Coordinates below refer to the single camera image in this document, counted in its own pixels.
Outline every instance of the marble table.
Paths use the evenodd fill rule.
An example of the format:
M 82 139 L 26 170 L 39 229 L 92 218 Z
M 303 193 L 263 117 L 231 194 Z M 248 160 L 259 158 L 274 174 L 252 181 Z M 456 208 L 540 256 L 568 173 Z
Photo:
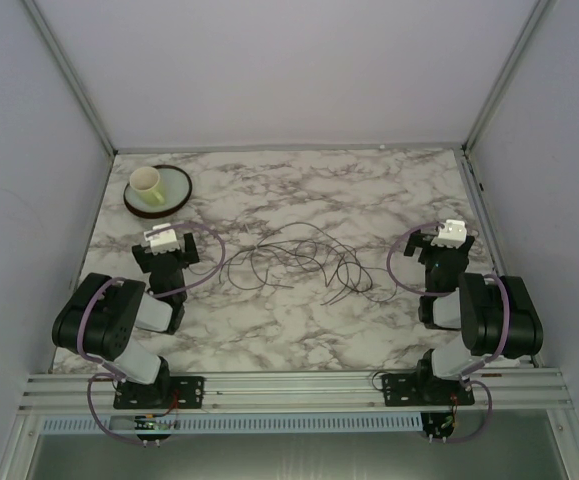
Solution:
M 479 226 L 467 200 L 451 150 L 262 151 L 119 156 L 111 173 L 82 270 L 146 280 L 131 255 L 142 232 L 163 220 L 129 213 L 122 193 L 129 174 L 142 165 L 183 168 L 193 180 L 189 203 L 167 221 L 194 221 L 217 230 L 232 255 L 283 225 L 313 223 L 353 246 L 362 263 L 384 267 L 389 246 L 411 226 L 462 218 L 475 235 Z M 307 227 L 286 229 L 280 237 L 300 238 Z M 210 236 L 196 235 L 202 263 L 209 270 L 220 249 Z M 469 271 L 490 272 L 491 260 L 478 239 Z M 394 269 L 422 286 L 416 258 L 395 256 Z M 246 284 L 251 273 L 233 270 Z M 372 298 L 386 298 L 393 284 L 384 271 L 372 272 Z M 200 278 L 186 271 L 187 282 Z M 291 371 L 409 368 L 429 348 L 455 333 L 427 330 L 417 320 L 418 298 L 399 291 L 386 303 L 352 294 L 323 305 L 321 274 L 284 268 L 282 283 L 242 291 L 214 277 L 189 292 L 178 332 L 161 335 L 134 330 L 134 338 L 165 357 L 173 371 Z M 96 367 L 65 350 L 57 351 L 53 371 L 77 373 Z

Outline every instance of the black wire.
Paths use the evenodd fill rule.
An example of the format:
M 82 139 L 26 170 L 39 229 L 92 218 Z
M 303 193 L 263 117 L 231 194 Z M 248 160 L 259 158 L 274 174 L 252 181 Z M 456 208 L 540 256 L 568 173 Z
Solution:
M 385 392 L 384 388 L 378 388 L 376 387 L 376 377 L 380 374 L 382 375 L 387 375 L 389 372 L 387 372 L 386 370 L 378 370 L 376 372 L 373 373 L 373 375 L 371 375 L 371 380 L 369 380 L 369 382 L 371 383 L 371 386 L 374 388 L 374 390 L 378 390 L 381 393 Z
M 330 239 L 333 244 L 319 241 L 315 238 L 267 242 L 267 240 L 274 235 L 294 225 L 304 225 L 313 228 Z M 335 268 L 329 276 L 327 274 L 327 268 L 329 267 L 328 263 L 330 263 L 330 259 L 335 261 Z M 258 260 L 263 260 L 266 264 L 264 274 L 262 274 L 262 269 L 260 269 L 258 265 Z M 245 287 L 239 285 L 232 278 L 232 267 L 239 267 L 245 264 L 248 264 L 248 270 L 251 271 L 258 285 Z M 290 285 L 270 281 L 270 278 L 276 278 L 275 275 L 272 275 L 270 272 L 270 269 L 274 265 L 283 265 L 285 268 L 299 268 L 305 273 L 320 272 L 324 278 L 325 288 L 329 288 L 334 280 L 338 280 L 341 284 L 340 290 L 332 297 L 323 300 L 321 305 L 333 305 L 353 293 L 360 294 L 374 303 L 384 303 L 391 300 L 397 293 L 394 289 L 393 293 L 385 299 L 375 299 L 367 295 L 367 293 L 374 288 L 374 280 L 369 273 L 370 270 L 381 270 L 384 272 L 386 272 L 386 270 L 378 267 L 365 267 L 360 260 L 358 260 L 358 254 L 355 248 L 343 244 L 321 228 L 307 222 L 293 222 L 284 225 L 264 236 L 255 246 L 246 247 L 236 252 L 225 261 L 218 278 L 219 281 L 222 282 L 222 273 L 225 271 L 227 281 L 235 288 L 244 291 L 260 290 L 265 286 L 293 288 Z M 352 274 L 350 266 L 357 267 L 357 274 Z

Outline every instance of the aluminum frame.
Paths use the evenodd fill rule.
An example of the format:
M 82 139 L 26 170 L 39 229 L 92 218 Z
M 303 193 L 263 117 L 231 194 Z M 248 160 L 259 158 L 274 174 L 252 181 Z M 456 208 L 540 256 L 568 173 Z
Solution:
M 107 129 L 102 123 L 100 115 L 98 115 L 98 112 L 96 111 L 96 107 L 94 106 L 89 96 L 86 94 L 86 89 L 82 83 L 82 80 L 80 80 L 80 77 L 78 77 L 76 69 L 60 45 L 58 38 L 53 33 L 51 26 L 49 23 L 47 23 L 47 20 L 42 14 L 42 11 L 34 0 L 20 0 L 20 3 L 22 3 L 24 9 L 29 15 L 29 18 L 36 26 L 40 37 L 49 49 L 51 57 L 58 65 L 60 72 L 67 82 L 67 85 L 76 97 L 76 100 L 78 101 L 78 104 L 87 117 L 87 120 L 89 120 L 89 123 L 96 132 L 96 135 L 98 136 L 98 139 L 100 140 L 103 148 L 107 152 L 107 155 L 111 158 L 111 162 L 113 162 L 113 159 L 116 156 L 116 150 L 111 143 L 111 137 L 109 136 Z

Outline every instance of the cup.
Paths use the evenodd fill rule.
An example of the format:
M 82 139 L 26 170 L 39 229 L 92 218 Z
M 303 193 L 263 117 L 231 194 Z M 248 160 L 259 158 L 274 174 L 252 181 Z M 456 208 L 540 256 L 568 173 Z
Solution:
M 165 203 L 165 186 L 160 172 L 153 167 L 140 167 L 129 177 L 129 186 L 147 205 L 157 207 Z

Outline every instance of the gray wall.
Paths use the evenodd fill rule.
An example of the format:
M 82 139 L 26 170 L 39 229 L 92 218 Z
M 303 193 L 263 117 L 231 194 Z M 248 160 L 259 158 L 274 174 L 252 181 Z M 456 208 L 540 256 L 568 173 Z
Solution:
M 0 0 L 0 456 L 46 371 L 108 162 L 19 2 Z
M 114 144 L 461 142 L 535 0 L 38 0 Z
M 579 0 L 547 18 L 475 154 L 579 414 Z

